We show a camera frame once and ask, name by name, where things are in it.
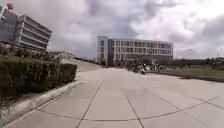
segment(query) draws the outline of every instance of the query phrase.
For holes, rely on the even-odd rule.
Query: lawn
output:
[[[164,72],[170,73],[180,73],[186,74],[191,76],[209,76],[209,77],[216,77],[216,78],[224,78],[224,70],[215,70],[215,69],[176,69],[176,70],[169,70]]]

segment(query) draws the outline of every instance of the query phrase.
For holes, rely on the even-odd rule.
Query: paved plaza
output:
[[[5,128],[224,128],[224,84],[124,69],[79,72],[82,81]]]

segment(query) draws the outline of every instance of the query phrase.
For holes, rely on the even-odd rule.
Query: cloudy sky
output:
[[[53,31],[52,50],[96,55],[96,37],[174,43],[175,58],[224,56],[223,0],[1,0]]]

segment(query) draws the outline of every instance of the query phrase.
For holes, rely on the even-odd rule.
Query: building facade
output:
[[[4,10],[4,15],[7,19],[0,19],[0,41],[14,43],[18,16],[7,10]]]
[[[18,16],[6,10],[5,17],[4,21],[0,20],[0,41],[32,50],[46,51],[51,30],[26,15]]]
[[[30,17],[22,15],[18,18],[15,42],[37,50],[46,50],[51,31]]]
[[[110,39],[98,37],[97,62],[116,61],[170,61],[173,60],[173,44],[152,40]]]

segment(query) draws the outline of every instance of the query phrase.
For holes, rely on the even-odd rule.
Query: trimmed hedge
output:
[[[40,93],[71,82],[76,65],[41,61],[0,61],[0,97]]]

